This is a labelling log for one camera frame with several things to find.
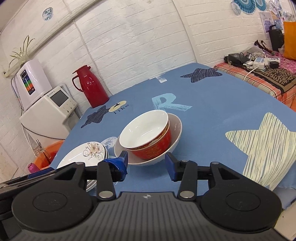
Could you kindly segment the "potted spider plant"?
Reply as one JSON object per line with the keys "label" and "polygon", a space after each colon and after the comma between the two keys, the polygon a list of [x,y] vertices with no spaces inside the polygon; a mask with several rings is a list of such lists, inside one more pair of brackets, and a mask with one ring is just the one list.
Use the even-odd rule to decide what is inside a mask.
{"label": "potted spider plant", "polygon": [[14,48],[14,51],[12,51],[12,54],[10,55],[11,60],[8,64],[8,69],[4,71],[5,78],[18,71],[27,61],[29,61],[30,58],[28,49],[31,42],[34,40],[35,38],[30,38],[30,36],[27,35],[23,41],[22,46],[19,48]]}

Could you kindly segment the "white power strip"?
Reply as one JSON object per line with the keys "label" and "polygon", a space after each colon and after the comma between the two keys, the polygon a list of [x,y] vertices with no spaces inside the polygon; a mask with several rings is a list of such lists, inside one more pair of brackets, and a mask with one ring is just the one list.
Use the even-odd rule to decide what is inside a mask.
{"label": "white power strip", "polygon": [[257,57],[253,61],[247,61],[243,64],[246,68],[252,70],[261,70],[265,71],[267,68],[279,68],[280,66],[280,58],[274,58],[274,57]]}

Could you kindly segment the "black bag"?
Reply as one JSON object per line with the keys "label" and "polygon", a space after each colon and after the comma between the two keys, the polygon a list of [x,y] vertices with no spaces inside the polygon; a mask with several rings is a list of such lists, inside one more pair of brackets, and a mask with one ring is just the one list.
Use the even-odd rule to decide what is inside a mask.
{"label": "black bag", "polygon": [[273,50],[278,51],[285,43],[282,30],[277,28],[276,25],[271,25],[268,32]]}

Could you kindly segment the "red thermos jug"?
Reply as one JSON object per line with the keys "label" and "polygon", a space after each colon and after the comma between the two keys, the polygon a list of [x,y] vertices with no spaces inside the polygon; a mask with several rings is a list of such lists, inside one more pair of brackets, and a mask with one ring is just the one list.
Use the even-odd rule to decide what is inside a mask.
{"label": "red thermos jug", "polygon": [[73,72],[76,76],[72,78],[74,87],[83,92],[92,108],[104,105],[109,97],[100,83],[99,79],[90,71],[90,66],[84,65]]}

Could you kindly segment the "white countertop appliance with screen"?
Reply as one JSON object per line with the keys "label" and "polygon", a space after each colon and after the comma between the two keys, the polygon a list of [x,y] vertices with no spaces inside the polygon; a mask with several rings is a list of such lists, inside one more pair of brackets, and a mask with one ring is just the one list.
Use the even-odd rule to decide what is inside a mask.
{"label": "white countertop appliance with screen", "polygon": [[35,140],[65,140],[79,121],[76,108],[77,102],[57,86],[28,108],[20,122]]}

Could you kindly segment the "red bowl white inside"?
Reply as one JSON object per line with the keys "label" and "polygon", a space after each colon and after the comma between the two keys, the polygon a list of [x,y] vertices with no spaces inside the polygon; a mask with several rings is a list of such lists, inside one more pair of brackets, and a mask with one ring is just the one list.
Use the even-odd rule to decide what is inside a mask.
{"label": "red bowl white inside", "polygon": [[166,132],[168,120],[168,113],[164,110],[143,113],[125,126],[119,136],[119,142],[132,151],[150,146]]}

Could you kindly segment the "glass pitcher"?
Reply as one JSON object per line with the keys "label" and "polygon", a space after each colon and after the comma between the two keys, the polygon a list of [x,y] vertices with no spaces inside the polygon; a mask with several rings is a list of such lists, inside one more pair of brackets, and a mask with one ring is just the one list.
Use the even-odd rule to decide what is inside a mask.
{"label": "glass pitcher", "polygon": [[48,161],[48,163],[51,163],[51,155],[50,155],[50,153],[42,146],[39,139],[36,140],[36,143],[37,143],[37,145],[34,148],[35,154],[36,155],[43,154],[45,156],[46,160]]}

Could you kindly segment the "white water purifier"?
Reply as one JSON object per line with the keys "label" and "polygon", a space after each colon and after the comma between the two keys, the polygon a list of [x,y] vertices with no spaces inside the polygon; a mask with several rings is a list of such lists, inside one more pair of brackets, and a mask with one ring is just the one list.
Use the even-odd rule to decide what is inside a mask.
{"label": "white water purifier", "polygon": [[52,90],[52,86],[37,59],[27,61],[17,72],[16,88],[24,111]]}

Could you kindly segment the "orange plastic basin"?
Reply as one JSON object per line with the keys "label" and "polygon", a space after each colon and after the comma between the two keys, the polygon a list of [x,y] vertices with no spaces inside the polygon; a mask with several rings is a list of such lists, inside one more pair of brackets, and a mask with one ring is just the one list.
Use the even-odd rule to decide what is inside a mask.
{"label": "orange plastic basin", "polygon": [[60,140],[47,146],[44,151],[41,151],[41,153],[37,155],[34,164],[40,170],[47,168],[52,163],[63,142],[64,140]]}

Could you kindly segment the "red plaid cloth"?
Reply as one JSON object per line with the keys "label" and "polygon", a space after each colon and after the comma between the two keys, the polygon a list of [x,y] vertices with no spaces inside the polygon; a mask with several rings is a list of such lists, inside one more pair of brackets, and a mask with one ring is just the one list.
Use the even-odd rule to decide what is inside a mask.
{"label": "red plaid cloth", "polygon": [[[280,68],[286,69],[295,75],[295,60],[287,59],[279,52],[275,52],[274,56],[266,51],[264,51],[264,53],[267,57],[279,58]],[[232,65],[228,63],[228,56],[225,56],[224,62],[215,65],[214,68],[234,77],[237,77],[254,87],[257,87],[258,89],[266,92],[270,96],[276,98],[277,100],[295,111],[295,85],[290,90],[282,92],[278,87],[266,81],[266,79],[261,78],[260,76],[258,76],[258,74],[248,74],[248,72],[251,71],[250,69],[245,69],[242,66]]]}

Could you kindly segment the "blue printed tablecloth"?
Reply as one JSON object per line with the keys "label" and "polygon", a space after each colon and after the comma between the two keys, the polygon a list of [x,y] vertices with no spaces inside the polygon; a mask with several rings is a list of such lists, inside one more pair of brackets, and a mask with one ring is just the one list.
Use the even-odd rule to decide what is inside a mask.
{"label": "blue printed tablecloth", "polygon": [[223,73],[192,82],[188,74],[199,68],[192,63],[164,74],[165,82],[152,78],[113,95],[97,108],[89,108],[74,126],[56,154],[52,167],[75,147],[90,141],[106,143],[114,155],[113,141],[134,118],[149,110],[160,109],[175,114],[183,124],[173,155],[200,166],[220,162],[242,173],[251,157],[228,138],[232,131],[245,130],[262,137],[263,124],[272,120],[267,131],[274,133],[283,124],[272,144],[263,144],[263,168],[276,183],[275,193],[284,208],[295,200],[295,144],[288,135],[295,133],[295,112],[258,88]]}

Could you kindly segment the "white floral plate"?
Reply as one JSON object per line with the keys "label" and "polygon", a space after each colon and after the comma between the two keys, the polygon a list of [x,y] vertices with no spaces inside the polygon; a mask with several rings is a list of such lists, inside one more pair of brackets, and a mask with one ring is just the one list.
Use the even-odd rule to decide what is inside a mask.
{"label": "white floral plate", "polygon": [[87,142],[71,150],[59,163],[61,168],[73,162],[83,162],[86,167],[97,166],[100,161],[109,157],[106,147],[99,142]]}

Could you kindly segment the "black patterned cloth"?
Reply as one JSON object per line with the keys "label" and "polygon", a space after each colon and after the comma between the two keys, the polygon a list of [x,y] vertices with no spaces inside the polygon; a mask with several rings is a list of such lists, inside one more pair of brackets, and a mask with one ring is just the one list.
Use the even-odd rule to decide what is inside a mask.
{"label": "black patterned cloth", "polygon": [[295,74],[286,69],[268,68],[265,71],[254,70],[253,73],[279,89],[281,94],[288,92],[295,86]]}

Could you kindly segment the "pink cup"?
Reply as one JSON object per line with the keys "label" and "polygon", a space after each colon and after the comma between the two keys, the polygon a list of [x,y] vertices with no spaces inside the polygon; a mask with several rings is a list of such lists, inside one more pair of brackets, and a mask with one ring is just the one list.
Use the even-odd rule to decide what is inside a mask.
{"label": "pink cup", "polygon": [[38,168],[38,166],[36,166],[34,163],[29,163],[29,165],[27,166],[27,169],[28,169],[28,171],[29,171],[31,174],[40,171],[40,169]]}

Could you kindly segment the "beige large plate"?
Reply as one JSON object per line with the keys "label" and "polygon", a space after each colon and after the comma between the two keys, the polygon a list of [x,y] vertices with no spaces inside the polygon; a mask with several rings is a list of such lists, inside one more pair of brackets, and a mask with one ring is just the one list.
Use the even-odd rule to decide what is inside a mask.
{"label": "beige large plate", "polygon": [[128,164],[133,166],[147,166],[153,165],[165,158],[167,152],[173,152],[181,138],[183,125],[178,116],[168,113],[168,128],[163,136],[155,143],[143,149],[135,151],[124,148],[119,139],[117,139],[114,146],[115,156],[118,157],[122,151],[128,153]]}

